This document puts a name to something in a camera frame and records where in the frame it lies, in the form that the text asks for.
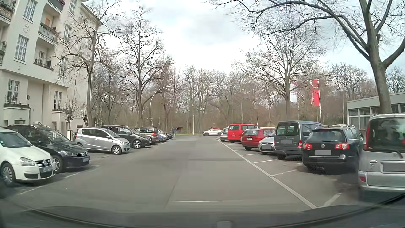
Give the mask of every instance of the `red flag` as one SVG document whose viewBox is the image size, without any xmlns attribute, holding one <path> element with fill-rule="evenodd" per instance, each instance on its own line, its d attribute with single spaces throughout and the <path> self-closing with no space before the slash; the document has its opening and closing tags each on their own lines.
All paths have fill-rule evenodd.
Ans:
<svg viewBox="0 0 405 228">
<path fill-rule="evenodd" d="M 319 100 L 319 81 L 318 79 L 312 80 L 312 88 L 311 88 L 311 105 L 313 106 L 320 106 Z"/>
</svg>

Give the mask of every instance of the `headlight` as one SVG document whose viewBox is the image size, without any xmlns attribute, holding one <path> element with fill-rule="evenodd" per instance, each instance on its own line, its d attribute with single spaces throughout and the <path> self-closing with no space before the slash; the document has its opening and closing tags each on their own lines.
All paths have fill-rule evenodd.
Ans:
<svg viewBox="0 0 405 228">
<path fill-rule="evenodd" d="M 22 166 L 34 166 L 35 162 L 31 159 L 28 159 L 26 157 L 20 158 L 20 163 Z"/>
<path fill-rule="evenodd" d="M 66 156 L 76 156 L 77 155 L 77 153 L 74 153 L 74 152 L 69 152 L 69 151 L 58 151 L 59 153 L 63 153 L 63 154 L 65 154 Z"/>
</svg>

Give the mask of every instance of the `asphalt road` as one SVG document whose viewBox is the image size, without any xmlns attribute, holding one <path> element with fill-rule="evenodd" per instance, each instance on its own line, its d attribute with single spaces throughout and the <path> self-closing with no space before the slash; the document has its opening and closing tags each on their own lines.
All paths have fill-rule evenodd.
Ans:
<svg viewBox="0 0 405 228">
<path fill-rule="evenodd" d="M 6 201 L 19 205 L 15 210 L 75 206 L 117 213 L 285 213 L 364 204 L 357 200 L 355 174 L 314 174 L 296 157 L 281 161 L 215 137 L 177 136 L 122 155 L 90 157 L 86 169 L 9 189 Z"/>
</svg>

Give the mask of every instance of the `blurred license plate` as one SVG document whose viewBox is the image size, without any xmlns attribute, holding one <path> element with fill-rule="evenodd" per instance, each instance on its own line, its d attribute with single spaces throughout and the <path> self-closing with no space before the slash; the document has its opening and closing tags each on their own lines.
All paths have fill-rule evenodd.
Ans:
<svg viewBox="0 0 405 228">
<path fill-rule="evenodd" d="M 52 171 L 52 166 L 42 167 L 39 169 L 40 172 L 50 172 Z"/>
<path fill-rule="evenodd" d="M 331 156 L 332 151 L 315 151 L 315 156 Z"/>
</svg>

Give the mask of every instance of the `dark gray minivan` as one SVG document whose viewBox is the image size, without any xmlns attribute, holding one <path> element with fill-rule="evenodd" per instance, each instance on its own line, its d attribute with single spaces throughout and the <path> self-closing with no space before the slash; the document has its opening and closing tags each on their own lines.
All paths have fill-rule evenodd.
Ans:
<svg viewBox="0 0 405 228">
<path fill-rule="evenodd" d="M 307 120 L 285 120 L 277 124 L 274 135 L 274 153 L 283 160 L 287 155 L 302 155 L 303 144 L 310 132 L 321 123 Z"/>
</svg>

